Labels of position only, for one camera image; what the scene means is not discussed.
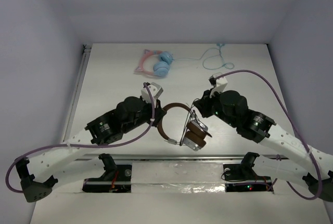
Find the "brown silver headphones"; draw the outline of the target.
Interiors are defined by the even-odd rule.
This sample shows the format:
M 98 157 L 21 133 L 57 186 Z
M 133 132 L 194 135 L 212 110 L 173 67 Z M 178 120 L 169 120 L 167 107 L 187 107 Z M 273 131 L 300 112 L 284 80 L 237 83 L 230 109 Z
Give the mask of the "brown silver headphones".
M 187 146 L 193 151 L 201 150 L 207 142 L 205 141 L 206 137 L 212 138 L 212 135 L 209 133 L 208 126 L 205 125 L 197 116 L 195 110 L 193 109 L 194 104 L 190 107 L 179 102 L 169 103 L 164 109 L 167 112 L 170 109 L 181 108 L 187 111 L 187 120 L 185 121 L 182 137 L 178 142 L 175 139 L 170 138 L 163 129 L 163 120 L 159 123 L 157 130 L 160 136 L 168 143 L 179 146 Z

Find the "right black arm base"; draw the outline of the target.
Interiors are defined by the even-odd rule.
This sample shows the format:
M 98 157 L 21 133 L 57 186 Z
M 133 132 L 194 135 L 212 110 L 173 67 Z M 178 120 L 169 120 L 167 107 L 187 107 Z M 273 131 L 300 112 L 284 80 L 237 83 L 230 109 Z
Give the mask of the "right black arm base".
M 231 192 L 274 192 L 274 181 L 269 176 L 258 176 L 252 169 L 259 154 L 248 152 L 238 164 L 223 166 L 221 179 L 225 182 L 225 191 Z

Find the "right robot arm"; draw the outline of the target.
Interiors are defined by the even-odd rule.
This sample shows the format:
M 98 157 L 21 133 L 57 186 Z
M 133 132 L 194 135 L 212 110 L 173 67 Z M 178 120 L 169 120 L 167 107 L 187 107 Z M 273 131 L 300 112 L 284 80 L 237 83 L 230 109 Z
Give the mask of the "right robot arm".
M 263 113 L 250 110 L 247 100 L 238 92 L 229 90 L 215 93 L 205 91 L 194 106 L 204 118 L 216 116 L 245 139 L 273 149 L 285 159 L 268 159 L 257 153 L 247 153 L 240 166 L 247 179 L 258 176 L 284 180 L 319 194 L 332 201 L 332 155 L 316 148 L 305 148 L 302 142 Z

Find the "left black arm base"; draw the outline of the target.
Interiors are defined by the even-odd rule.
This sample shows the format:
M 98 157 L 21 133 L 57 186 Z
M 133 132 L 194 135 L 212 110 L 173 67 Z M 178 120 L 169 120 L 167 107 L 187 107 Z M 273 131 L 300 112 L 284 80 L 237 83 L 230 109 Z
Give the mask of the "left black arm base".
M 110 154 L 98 157 L 103 162 L 104 173 L 95 178 L 84 180 L 82 191 L 85 193 L 131 193 L 131 164 L 116 164 Z

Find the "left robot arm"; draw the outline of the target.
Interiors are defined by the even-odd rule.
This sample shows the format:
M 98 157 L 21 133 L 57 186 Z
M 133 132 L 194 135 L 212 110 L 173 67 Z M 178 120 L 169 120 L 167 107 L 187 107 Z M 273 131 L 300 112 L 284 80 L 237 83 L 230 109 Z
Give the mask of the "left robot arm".
M 39 148 L 37 156 L 26 154 L 16 159 L 19 192 L 32 203 L 47 197 L 56 188 L 83 178 L 112 180 L 117 166 L 110 154 L 102 153 L 85 165 L 79 165 L 76 160 L 104 147 L 119 147 L 124 134 L 143 124 L 155 127 L 166 113 L 159 100 L 127 97 L 64 143 Z

